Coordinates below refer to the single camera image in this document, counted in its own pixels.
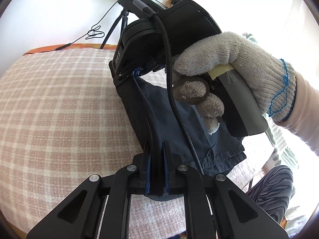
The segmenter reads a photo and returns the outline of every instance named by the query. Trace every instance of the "leg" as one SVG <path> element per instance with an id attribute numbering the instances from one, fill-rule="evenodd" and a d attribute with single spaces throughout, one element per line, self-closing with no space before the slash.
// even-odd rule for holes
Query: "leg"
<path id="1" fill-rule="evenodd" d="M 252 187 L 247 195 L 276 222 L 281 223 L 291 197 L 292 182 L 290 168 L 276 166 Z"/>

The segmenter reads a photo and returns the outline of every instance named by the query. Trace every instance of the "pink sleeve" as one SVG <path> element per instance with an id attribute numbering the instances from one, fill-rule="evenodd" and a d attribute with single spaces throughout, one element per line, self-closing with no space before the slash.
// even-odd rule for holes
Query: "pink sleeve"
<path id="1" fill-rule="evenodd" d="M 300 137 L 319 156 L 319 91 L 296 73 L 296 101 L 287 121 L 276 123 Z"/>

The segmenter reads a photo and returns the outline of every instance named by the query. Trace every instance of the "small screw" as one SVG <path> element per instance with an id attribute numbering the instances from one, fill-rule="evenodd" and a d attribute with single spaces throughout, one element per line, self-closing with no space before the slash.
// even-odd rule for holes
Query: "small screw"
<path id="1" fill-rule="evenodd" d="M 93 175 L 90 176 L 89 179 L 90 179 L 91 182 L 96 182 L 96 181 L 99 180 L 99 176 L 97 174 L 93 174 Z"/>
<path id="2" fill-rule="evenodd" d="M 127 170 L 130 171 L 130 172 L 133 172 L 137 169 L 137 167 L 134 165 L 134 164 L 131 164 L 127 167 Z"/>
<path id="3" fill-rule="evenodd" d="M 223 182 L 224 180 L 226 180 L 226 176 L 223 174 L 217 174 L 216 175 L 216 180 Z"/>
<path id="4" fill-rule="evenodd" d="M 181 164 L 180 166 L 178 166 L 178 170 L 180 171 L 187 171 L 188 167 L 185 164 Z"/>

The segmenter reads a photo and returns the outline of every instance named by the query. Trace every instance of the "white knit glove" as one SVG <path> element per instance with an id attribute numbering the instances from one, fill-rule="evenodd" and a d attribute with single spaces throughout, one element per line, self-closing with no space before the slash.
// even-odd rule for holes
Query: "white knit glove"
<path id="1" fill-rule="evenodd" d="M 210 71 L 215 65 L 232 64 L 251 89 L 259 109 L 275 122 L 285 119 L 291 111 L 296 91 L 296 73 L 292 66 L 274 58 L 257 44 L 232 32 L 202 39 L 178 57 L 174 63 L 174 83 L 182 75 L 194 76 Z M 202 97 L 205 85 L 200 81 L 180 86 L 185 98 Z M 224 105 L 214 94 L 196 105 L 209 133 L 215 132 L 216 119 L 224 113 Z"/>

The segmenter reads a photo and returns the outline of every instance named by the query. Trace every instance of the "glove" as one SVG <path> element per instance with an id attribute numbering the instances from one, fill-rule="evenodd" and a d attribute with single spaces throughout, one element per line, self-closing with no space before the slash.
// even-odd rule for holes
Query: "glove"
<path id="1" fill-rule="evenodd" d="M 284 60 L 276 59 L 257 44 L 232 32 L 202 39 L 177 58 L 174 63 L 173 83 L 182 75 L 194 76 L 212 70 L 215 65 L 232 64 L 251 89 L 259 109 L 268 113 L 274 122 L 286 120 L 292 110 L 296 92 L 296 73 Z M 200 81 L 179 86 L 183 98 L 202 97 L 205 85 Z M 214 94 L 196 104 L 204 118 L 208 132 L 214 133 L 219 123 L 217 116 L 224 113 L 224 105 Z"/>

